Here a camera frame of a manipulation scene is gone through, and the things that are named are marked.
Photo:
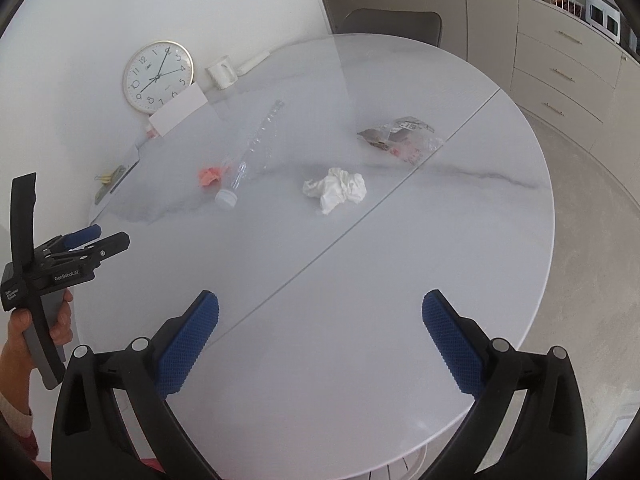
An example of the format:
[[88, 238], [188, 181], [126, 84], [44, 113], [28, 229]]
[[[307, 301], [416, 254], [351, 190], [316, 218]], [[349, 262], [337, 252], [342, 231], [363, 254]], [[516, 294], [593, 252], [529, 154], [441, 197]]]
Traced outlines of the person's left hand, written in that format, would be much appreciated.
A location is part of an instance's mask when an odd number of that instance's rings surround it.
[[[58, 346], [65, 346], [73, 339], [70, 308], [73, 299], [72, 292], [65, 289], [58, 310], [58, 320], [50, 330], [51, 338]], [[30, 414], [30, 374], [36, 367], [24, 338], [24, 333], [31, 325], [32, 316], [29, 311], [14, 310], [9, 318], [6, 342], [1, 350], [1, 394], [9, 404], [25, 415]]]

